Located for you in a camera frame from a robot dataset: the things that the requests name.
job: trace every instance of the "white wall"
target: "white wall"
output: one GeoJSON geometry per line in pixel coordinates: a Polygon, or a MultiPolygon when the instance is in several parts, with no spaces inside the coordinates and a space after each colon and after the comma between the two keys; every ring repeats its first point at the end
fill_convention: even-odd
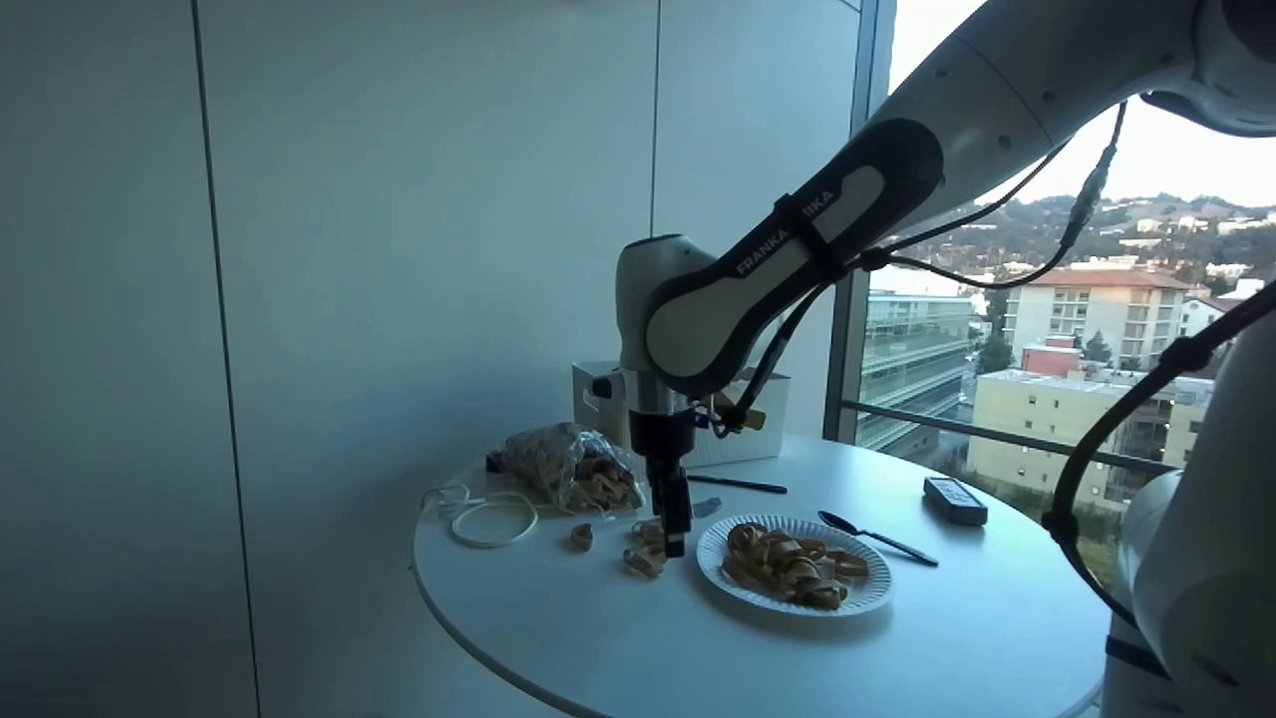
{"type": "MultiPolygon", "coordinates": [[[[124,32],[144,44],[140,36],[183,36],[183,28],[124,32]]],[[[187,36],[167,44],[179,44],[171,48],[179,60],[152,56],[120,76],[171,80],[163,92],[187,100],[179,120],[187,136],[175,136],[175,148],[163,144],[175,128],[163,112],[148,116],[156,88],[136,80],[116,100],[144,116],[132,132],[160,132],[160,148],[148,136],[104,144],[116,152],[112,172],[128,180],[124,187],[140,183],[132,191],[152,199],[152,211],[191,219],[199,251],[183,247],[163,263],[175,243],[140,243],[124,223],[116,235],[132,243],[96,247],[92,235],[68,231],[72,251],[40,255],[32,239],[16,255],[32,263],[28,271],[44,271],[36,259],[48,259],[60,291],[128,283],[132,303],[144,303],[140,319],[148,311],[163,319],[156,343],[175,355],[148,359],[128,335],[108,343],[112,363],[144,355],[144,375],[84,379],[116,383],[116,403],[144,395],[132,403],[136,427],[120,427],[140,451],[136,467],[112,475],[116,503],[128,507],[108,507],[108,523],[136,519],[144,503],[187,527],[156,519],[132,531],[163,554],[187,554],[191,535],[211,531],[199,519],[223,511],[215,515],[223,535],[207,558],[195,550],[195,566],[183,570],[191,582],[215,578],[219,590],[235,590],[239,542],[227,515],[231,463],[215,391],[191,48],[187,36]],[[187,183],[175,180],[179,172],[140,172],[148,164],[136,156],[152,148],[191,164],[187,183]],[[183,399],[183,419],[171,419],[175,411],[160,399],[183,399]],[[215,467],[215,479],[203,491],[195,467],[167,471],[171,463],[215,467]],[[148,491],[156,483],[175,499],[160,503],[148,491]]],[[[427,614],[407,554],[419,499],[502,435],[570,415],[570,363],[618,351],[610,275],[626,239],[686,231],[718,251],[845,140],[853,12],[837,0],[207,0],[203,48],[263,714],[546,714],[455,650],[427,614]]],[[[92,104],[80,120],[96,128],[104,108],[92,104]]],[[[0,176],[16,191],[0,199],[4,211],[40,199],[20,183],[24,176],[8,168],[0,176]]],[[[92,176],[76,199],[100,195],[104,183],[108,176],[92,176]]],[[[28,335],[28,323],[44,319],[44,307],[32,307],[40,291],[52,287],[28,283],[4,295],[4,303],[20,299],[20,315],[0,307],[4,335],[28,335]]],[[[809,315],[786,363],[798,375],[790,407],[798,431],[821,423],[825,331],[829,303],[809,315]]],[[[60,351],[100,347],[92,331],[68,323],[56,343],[32,347],[32,367],[4,379],[4,391],[44,395],[44,383],[76,379],[76,367],[36,371],[60,351]]],[[[36,439],[44,451],[24,455],[20,467],[76,447],[64,431],[36,439]]],[[[72,467],[52,475],[68,483],[60,495],[72,515],[96,511],[88,475],[72,467]]],[[[40,499],[8,475],[4,491],[40,499]]],[[[20,527],[16,539],[68,546],[52,527],[20,527]]],[[[116,550],[88,558],[128,566],[116,550]]],[[[116,618],[116,610],[68,602],[56,582],[36,582],[36,598],[56,602],[52,618],[116,618]]],[[[215,626],[235,634],[227,630],[235,618],[243,622],[243,602],[227,598],[195,638],[215,626]]],[[[243,654],[243,646],[231,654],[231,686],[243,686],[243,654]]],[[[207,706],[243,714],[239,698],[207,706]]]]}
{"type": "Polygon", "coordinates": [[[0,714],[251,714],[187,4],[0,0],[0,714]]]}

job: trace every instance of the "building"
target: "building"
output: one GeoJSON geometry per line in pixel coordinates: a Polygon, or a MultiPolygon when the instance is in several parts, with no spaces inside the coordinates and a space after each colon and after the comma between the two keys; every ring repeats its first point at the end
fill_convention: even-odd
{"type": "MultiPolygon", "coordinates": [[[[993,371],[977,379],[973,423],[989,431],[1013,431],[1013,435],[1073,447],[1136,379],[1140,375],[1120,375],[1120,371],[1113,371],[1109,379],[993,371]]],[[[1152,403],[1144,403],[1132,419],[1124,419],[1105,443],[1105,451],[1184,467],[1192,459],[1208,399],[1212,399],[1212,379],[1176,379],[1152,403]]],[[[965,471],[977,475],[981,483],[1053,491],[1065,463],[1069,463],[1065,455],[1049,455],[1037,447],[969,439],[965,471]]],[[[1093,463],[1085,471],[1077,503],[1120,507],[1144,483],[1148,483],[1144,471],[1132,475],[1132,471],[1093,463]]]]}
{"type": "MultiPolygon", "coordinates": [[[[861,403],[957,419],[969,383],[969,319],[961,295],[869,295],[861,403]]],[[[861,411],[857,443],[905,459],[925,459],[941,447],[937,427],[901,423],[861,411]]]]}
{"type": "Polygon", "coordinates": [[[1117,367],[1148,367],[1176,335],[1188,283],[1152,271],[1049,271],[1009,291],[1005,331],[1013,351],[1101,335],[1117,367]]]}

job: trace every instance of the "sky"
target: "sky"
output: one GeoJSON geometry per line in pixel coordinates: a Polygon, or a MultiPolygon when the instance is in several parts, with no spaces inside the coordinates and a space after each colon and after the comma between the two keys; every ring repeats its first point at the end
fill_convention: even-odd
{"type": "MultiPolygon", "coordinates": [[[[897,0],[893,84],[949,36],[981,0],[897,0]]],[[[1077,195],[1085,172],[1113,132],[1113,112],[1097,116],[1065,156],[1053,160],[1021,199],[1077,195]]],[[[1105,195],[1224,195],[1232,203],[1276,203],[1276,140],[1232,140],[1140,100],[1128,104],[1120,152],[1105,195]]]]}

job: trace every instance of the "window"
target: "window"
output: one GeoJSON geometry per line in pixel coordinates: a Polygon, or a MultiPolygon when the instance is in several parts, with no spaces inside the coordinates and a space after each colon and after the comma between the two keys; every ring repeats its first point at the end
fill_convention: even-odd
{"type": "MultiPolygon", "coordinates": [[[[909,32],[933,24],[937,16],[949,16],[949,24],[957,24],[973,8],[977,0],[897,0],[897,68],[889,72],[893,84],[905,76],[913,60],[921,60],[921,48],[909,48],[905,40],[909,32]]],[[[1152,108],[1128,108],[1128,136],[1140,132],[1140,112],[1152,108]]],[[[1180,148],[1204,144],[1200,136],[1208,136],[1204,128],[1188,132],[1192,140],[1180,140],[1180,148]]],[[[1077,136],[1093,136],[1097,144],[1065,152],[1081,156],[1073,164],[1073,176],[1069,160],[1053,164],[1037,180],[1041,191],[1025,191],[1013,207],[1001,207],[989,219],[981,219],[981,235],[957,227],[933,243],[909,247],[909,255],[921,263],[941,263],[957,275],[981,275],[989,267],[1037,267],[1053,247],[1045,227],[1061,231],[1065,223],[1057,195],[1081,187],[1089,160],[1109,136],[1109,116],[1101,116],[1093,128],[1077,136]]],[[[1168,172],[1160,168],[1164,156],[1172,152],[1160,152],[1144,160],[1148,168],[1140,168],[1156,183],[1168,180],[1168,172]]],[[[1109,199],[1093,211],[1093,243],[1077,243],[1069,259],[1105,263],[1113,255],[1128,255],[1117,247],[1120,215],[1156,215],[1156,207],[1140,207],[1136,191],[1109,183],[1109,199]]],[[[1140,271],[1156,271],[1156,263],[1180,267],[1184,259],[1172,251],[1184,247],[1156,243],[1144,247],[1136,263],[1144,263],[1140,271]]],[[[1105,407],[1113,407],[1124,395],[1128,383],[1140,379],[1140,367],[1148,367],[1152,351],[1160,351],[1176,335],[1172,319],[1188,315],[1188,291],[1180,287],[1025,287],[1005,291],[1001,299],[993,291],[965,291],[933,275],[909,275],[909,287],[913,291],[889,287],[885,271],[873,271],[873,279],[849,279],[845,291],[853,291],[857,299],[841,307],[865,315],[865,335],[849,331],[841,355],[857,355],[857,363],[845,367],[861,371],[829,371],[845,379],[833,387],[837,395],[829,403],[833,411],[825,431],[845,443],[893,451],[901,459],[929,463],[945,475],[961,475],[985,487],[989,495],[1001,495],[1005,503],[1021,507],[1025,515],[1041,515],[1077,439],[1097,423],[1105,407]],[[1049,363],[1025,367],[1025,347],[1045,343],[1045,331],[1069,343],[1049,343],[1049,363]]],[[[1212,379],[1180,379],[1176,395],[1168,399],[1168,411],[1148,411],[1140,427],[1113,431],[1101,459],[1085,471],[1085,554],[1101,574],[1105,566],[1113,566],[1113,539],[1128,499],[1144,483],[1152,483],[1168,467],[1180,467],[1192,455],[1208,395],[1212,379]]]]}

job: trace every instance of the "tree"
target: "tree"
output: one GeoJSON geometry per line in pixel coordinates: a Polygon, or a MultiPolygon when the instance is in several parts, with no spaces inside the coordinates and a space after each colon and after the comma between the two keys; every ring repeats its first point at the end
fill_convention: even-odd
{"type": "Polygon", "coordinates": [[[1109,347],[1109,339],[1105,339],[1101,331],[1093,331],[1093,339],[1081,347],[1081,355],[1085,355],[1089,363],[1113,367],[1113,347],[1109,347]]]}
{"type": "Polygon", "coordinates": [[[1013,367],[1013,347],[1005,339],[1005,291],[989,291],[989,339],[981,347],[981,363],[977,371],[989,375],[989,371],[1005,371],[1013,367]]]}

